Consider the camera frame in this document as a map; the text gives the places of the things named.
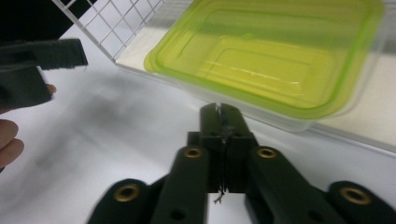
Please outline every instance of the container lid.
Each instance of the container lid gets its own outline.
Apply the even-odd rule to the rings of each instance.
[[[195,0],[145,68],[319,119],[350,98],[382,13],[377,0]]]

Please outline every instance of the metal grid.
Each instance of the metal grid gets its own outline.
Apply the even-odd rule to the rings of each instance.
[[[71,7],[86,1],[90,7],[78,18]],[[113,62],[158,11],[164,0],[64,0],[52,2]]]

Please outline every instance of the plastic container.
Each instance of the plastic container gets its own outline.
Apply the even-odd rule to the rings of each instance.
[[[368,0],[196,0],[145,67],[300,131],[346,105],[382,15]]]

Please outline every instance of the human hand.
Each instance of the human hand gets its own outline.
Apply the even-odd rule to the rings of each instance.
[[[50,94],[56,92],[53,85],[47,85]],[[0,109],[0,114],[9,110]],[[2,167],[15,161],[23,152],[22,140],[15,138],[18,133],[18,125],[10,120],[0,119],[0,172]]]

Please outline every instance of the brass screw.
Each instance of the brass screw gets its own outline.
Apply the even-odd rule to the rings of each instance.
[[[136,184],[124,185],[116,190],[114,199],[121,203],[129,202],[140,194],[140,188]]]
[[[257,150],[257,154],[265,159],[272,159],[276,157],[276,152],[273,151],[271,148],[265,147],[265,148],[260,148]]]
[[[202,150],[199,148],[188,148],[184,151],[184,156],[192,159],[199,158],[202,156]]]
[[[340,189],[340,192],[341,195],[351,203],[361,204],[361,205],[371,203],[370,196],[360,189],[345,187]]]

